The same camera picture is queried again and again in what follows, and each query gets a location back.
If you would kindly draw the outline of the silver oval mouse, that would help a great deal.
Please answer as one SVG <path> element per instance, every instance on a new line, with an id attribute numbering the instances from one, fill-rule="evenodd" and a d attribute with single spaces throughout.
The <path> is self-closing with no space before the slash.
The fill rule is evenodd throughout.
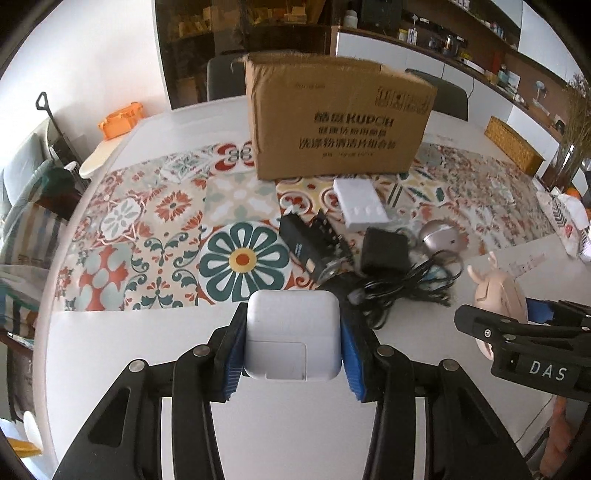
<path id="1" fill-rule="evenodd" d="M 441 251 L 460 253 L 464 249 L 464 242 L 458 228 L 444 220 L 427 222 L 419 231 L 418 239 L 430 255 Z"/>

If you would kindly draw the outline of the black power brick with cable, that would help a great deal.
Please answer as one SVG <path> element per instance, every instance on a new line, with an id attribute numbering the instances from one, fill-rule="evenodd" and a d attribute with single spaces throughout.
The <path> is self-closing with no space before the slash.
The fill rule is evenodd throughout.
<path id="1" fill-rule="evenodd" d="M 428 254 L 407 228 L 370 227 L 363 239 L 360 270 L 363 286 L 352 296 L 370 328 L 379 330 L 400 299 L 451 305 L 452 287 L 464 271 L 461 252 Z"/>

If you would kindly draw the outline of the white square power adapter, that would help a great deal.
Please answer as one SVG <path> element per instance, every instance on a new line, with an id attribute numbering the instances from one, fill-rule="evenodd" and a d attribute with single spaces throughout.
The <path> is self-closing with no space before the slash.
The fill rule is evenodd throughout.
<path id="1" fill-rule="evenodd" d="M 249 377 L 325 382 L 341 368 L 341 311 L 334 294 L 261 290 L 250 297 L 245 332 Z"/>

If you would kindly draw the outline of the black rectangular device with clip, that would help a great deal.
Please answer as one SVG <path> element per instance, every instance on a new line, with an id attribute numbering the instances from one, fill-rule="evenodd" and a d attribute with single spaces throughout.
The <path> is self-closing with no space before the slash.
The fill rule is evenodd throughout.
<path id="1" fill-rule="evenodd" d="M 280 218 L 280 237 L 317 284 L 353 268 L 353 253 L 322 210 L 310 222 L 297 213 Z"/>

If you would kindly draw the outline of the patterned tissue pack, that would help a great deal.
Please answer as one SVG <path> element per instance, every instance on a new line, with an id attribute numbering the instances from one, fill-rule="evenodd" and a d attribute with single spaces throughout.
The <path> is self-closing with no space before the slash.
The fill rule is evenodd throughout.
<path id="1" fill-rule="evenodd" d="M 541 209 L 561 239 L 566 253 L 577 258 L 590 256 L 590 220 L 581 200 L 566 193 L 536 192 Z"/>

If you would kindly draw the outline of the woven wicker basket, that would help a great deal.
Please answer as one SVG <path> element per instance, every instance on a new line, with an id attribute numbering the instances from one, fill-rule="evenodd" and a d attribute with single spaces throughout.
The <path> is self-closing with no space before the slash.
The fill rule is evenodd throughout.
<path id="1" fill-rule="evenodd" d="M 499 147 L 526 175 L 534 177 L 544 159 L 516 130 L 501 119 L 491 116 L 485 135 Z"/>

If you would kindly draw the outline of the white flat rectangular box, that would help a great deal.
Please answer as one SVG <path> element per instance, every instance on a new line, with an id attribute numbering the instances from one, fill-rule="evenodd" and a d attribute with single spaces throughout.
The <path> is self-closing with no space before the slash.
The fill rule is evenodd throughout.
<path id="1" fill-rule="evenodd" d="M 390 222 L 370 179 L 335 178 L 334 190 L 342 210 L 346 230 L 360 232 L 369 227 L 382 226 Z"/>

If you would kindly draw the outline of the dried flower vase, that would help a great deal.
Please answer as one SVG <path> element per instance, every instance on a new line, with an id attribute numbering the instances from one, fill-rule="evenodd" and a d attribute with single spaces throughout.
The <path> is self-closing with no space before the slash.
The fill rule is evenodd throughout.
<path id="1" fill-rule="evenodd" d="M 565 92 L 567 121 L 564 134 L 542 177 L 548 190 L 568 188 L 583 161 L 590 157 L 590 83 L 583 75 L 575 74 Z"/>

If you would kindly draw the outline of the patterned tile table mat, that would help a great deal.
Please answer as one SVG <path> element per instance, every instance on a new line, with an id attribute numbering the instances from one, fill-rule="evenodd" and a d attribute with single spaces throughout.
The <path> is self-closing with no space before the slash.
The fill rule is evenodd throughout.
<path id="1" fill-rule="evenodd" d="M 402 174 L 262 180 L 249 142 L 168 154 L 96 186 L 57 274 L 66 312 L 242 302 L 385 265 L 380 230 L 406 266 L 547 236 L 550 222 L 513 162 L 428 145 Z"/>

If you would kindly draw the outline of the dark grey chair right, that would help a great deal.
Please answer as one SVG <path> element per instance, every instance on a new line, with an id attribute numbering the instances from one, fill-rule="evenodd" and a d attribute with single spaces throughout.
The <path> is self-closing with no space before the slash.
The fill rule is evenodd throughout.
<path id="1" fill-rule="evenodd" d="M 427 81 L 429 84 L 437 88 L 437 94 L 433 106 L 434 111 L 460 120 L 468 120 L 468 96 L 464 89 L 426 72 L 415 69 L 406 69 L 406 72 Z"/>

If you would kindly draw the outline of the dark grey chair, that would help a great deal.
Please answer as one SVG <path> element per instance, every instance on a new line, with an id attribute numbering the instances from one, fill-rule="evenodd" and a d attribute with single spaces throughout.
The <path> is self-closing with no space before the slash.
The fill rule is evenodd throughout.
<path id="1" fill-rule="evenodd" d="M 207 62 L 208 101 L 245 95 L 245 64 L 242 52 L 218 55 Z"/>
<path id="2" fill-rule="evenodd" d="M 437 88 L 437 94 L 433 106 L 434 111 L 460 120 L 468 120 L 468 96 L 464 89 L 426 72 L 415 69 L 406 69 L 406 72 L 427 81 L 429 84 Z"/>

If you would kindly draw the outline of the brown cardboard box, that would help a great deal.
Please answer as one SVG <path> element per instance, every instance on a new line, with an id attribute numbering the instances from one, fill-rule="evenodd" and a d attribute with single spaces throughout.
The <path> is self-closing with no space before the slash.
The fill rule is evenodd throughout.
<path id="1" fill-rule="evenodd" d="M 243 64 L 259 179 L 410 169 L 437 95 L 427 81 L 328 55 L 256 52 Z"/>

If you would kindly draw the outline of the orange plastic container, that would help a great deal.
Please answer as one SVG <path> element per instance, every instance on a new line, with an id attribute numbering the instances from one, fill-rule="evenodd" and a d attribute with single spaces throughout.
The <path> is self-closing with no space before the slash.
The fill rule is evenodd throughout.
<path id="1" fill-rule="evenodd" d="M 129 133 L 144 117 L 143 105 L 131 102 L 124 108 L 107 115 L 99 124 L 104 140 L 111 140 Z"/>

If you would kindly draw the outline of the dark grey chair left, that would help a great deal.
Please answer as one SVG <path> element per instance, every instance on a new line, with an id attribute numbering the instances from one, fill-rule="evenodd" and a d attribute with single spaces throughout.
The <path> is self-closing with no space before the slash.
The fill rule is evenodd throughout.
<path id="1" fill-rule="evenodd" d="M 242 52 L 218 55 L 207 62 L 208 101 L 245 95 L 245 64 Z"/>

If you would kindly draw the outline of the wooden wall shelf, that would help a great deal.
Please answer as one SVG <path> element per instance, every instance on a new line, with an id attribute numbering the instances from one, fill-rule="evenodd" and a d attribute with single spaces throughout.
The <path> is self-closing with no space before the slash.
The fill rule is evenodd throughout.
<path id="1" fill-rule="evenodd" d="M 211 59 L 286 50 L 426 72 L 466 91 L 475 123 L 519 109 L 564 132 L 571 76 L 525 53 L 520 1 L 157 1 L 154 13 L 174 108 L 206 100 Z"/>

